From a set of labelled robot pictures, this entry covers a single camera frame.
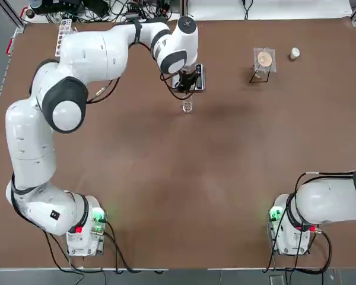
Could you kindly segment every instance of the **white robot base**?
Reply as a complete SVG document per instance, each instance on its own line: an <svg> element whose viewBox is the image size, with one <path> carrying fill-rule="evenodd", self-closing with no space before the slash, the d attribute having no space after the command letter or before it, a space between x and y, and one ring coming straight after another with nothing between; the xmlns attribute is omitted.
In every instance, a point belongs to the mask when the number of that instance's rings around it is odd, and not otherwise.
<svg viewBox="0 0 356 285"><path fill-rule="evenodd" d="M99 220L105 218L105 212L94 197L86 196L86 199L89 206L85 225L75 233L66 233L70 256L94 257L102 255L104 251L105 223L99 222Z"/></svg>
<svg viewBox="0 0 356 285"><path fill-rule="evenodd" d="M301 232L296 229L289 221L287 213L284 216L288 194L280 195L274 202L273 207L269 211L268 233L271 247L274 246L274 253L278 255L304 255L308 252L310 240L310 231Z"/></svg>

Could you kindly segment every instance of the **cable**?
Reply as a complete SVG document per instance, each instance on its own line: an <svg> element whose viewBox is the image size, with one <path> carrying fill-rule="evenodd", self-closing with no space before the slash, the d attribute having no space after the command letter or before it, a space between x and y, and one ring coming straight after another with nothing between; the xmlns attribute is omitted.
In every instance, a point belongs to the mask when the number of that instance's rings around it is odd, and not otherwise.
<svg viewBox="0 0 356 285"><path fill-rule="evenodd" d="M166 87L167 87L167 89L169 90L169 92L171 93L171 95L173 95L176 99L178 99L178 100L180 100L180 101L185 101L185 100L187 100L188 98L190 98L194 93L193 92L191 92L191 93L189 93L188 95L187 95L187 93L186 93L186 95L187 96L185 96L185 97L179 97L179 96L177 96L177 95L175 95L175 93L173 92L173 90L175 90L175 88L171 88L168 84L167 84L167 79L164 77L164 75L161 73L161 75L160 75L160 78L162 77L162 79L163 79L163 81L164 81L164 83L165 83L165 85L166 85Z"/></svg>
<svg viewBox="0 0 356 285"><path fill-rule="evenodd" d="M310 275L319 275L319 274L323 274L324 272L327 271L327 269L329 268L330 264L331 264L331 259L332 259L332 244L331 244L331 240L329 238L329 236L324 232L321 231L320 232L321 235L323 235L328 243L328 257L327 257L327 261L325 263L325 265L320 269L320 270L310 270L310 269L305 269L305 268L296 268L296 271L302 272L302 273L306 273L306 274L310 274Z"/></svg>
<svg viewBox="0 0 356 285"><path fill-rule="evenodd" d="M111 230L113 230L113 229L112 229L112 226L110 225L110 223L109 223L108 221L106 221L106 223L109 225L109 227L111 228ZM121 252L119 246L118 246L117 243L116 243L116 238L115 238L115 236L111 237L111 235L108 234L107 232L104 232L104 235L105 235L106 237L108 237L108 238L112 241L113 245L115 246L115 250L119 253L121 262L122 262L122 264L124 265L124 267L126 268L126 270L127 270L129 273L133 273L133 274L140 273L140 272L141 272L140 270L133 270L133 269L132 269L131 267L129 267L129 265L126 263L126 261L125 261L125 259L124 259L124 256L123 256L123 253Z"/></svg>
<svg viewBox="0 0 356 285"><path fill-rule="evenodd" d="M245 16L244 16L244 20L248 20L248 12L249 12L249 9L250 9L250 7L252 7L252 5L253 5L253 0L251 1L251 3L250 3L250 5L249 5L249 7L248 7L248 9L245 7L245 4L244 4L244 2L243 2L243 6L244 6L244 10L245 10Z"/></svg>
<svg viewBox="0 0 356 285"><path fill-rule="evenodd" d="M111 89L111 91L109 91L104 97L102 97L102 98L100 98L100 99L97 99L97 100L94 100L94 99L97 98L97 97L93 97L93 98L91 98L90 100L88 100L88 101L86 102L86 104L95 104L95 103L99 103L99 102L101 102L101 101L107 99L107 98L114 92L114 90L115 90L117 84L118 84L119 81L120 81L120 78L121 78L121 77L119 77L119 78L116 80L116 82L115 82L113 88Z"/></svg>
<svg viewBox="0 0 356 285"><path fill-rule="evenodd" d="M112 232L112 236L114 237L115 239L115 231L113 230L112 228L112 225L108 222L106 222L108 224L108 226L111 228L111 232ZM122 274L123 271L119 271L118 267L117 267L117 250L115 250L115 258L116 258L116 267L115 267L115 273L116 274Z"/></svg>
<svg viewBox="0 0 356 285"><path fill-rule="evenodd" d="M294 263L294 267L290 272L290 278L289 278L289 285L291 285L291 276L293 276L293 272L295 271L295 269L297 268L297 263L298 263L298 255L299 255L299 249L301 247L301 241L302 241L302 233L303 233L303 221L301 223L301 233L299 235L299 242L298 242L298 248L297 248L297 254L295 255L295 263Z"/></svg>
<svg viewBox="0 0 356 285"><path fill-rule="evenodd" d="M73 273L73 274L81 275L82 278L80 278L80 279L78 280L78 282L75 283L75 285L79 284L79 283L84 279L85 275L84 275L83 273L79 273L79 272L75 272L75 271L64 270L64 269L61 268L61 266L59 266L59 264L58 264L57 261L55 260L54 253L53 253L53 249L52 249L52 245L50 244L49 237L47 236L47 233L46 233L44 230L42 230L42 231L43 231L43 233L44 233L44 235L45 235L45 237L46 237L47 245L49 246L50 254L51 254L51 256L52 256L52 259L53 259L53 262L54 262L55 266L57 266L58 269L61 270L62 272L65 272L65 273Z"/></svg>

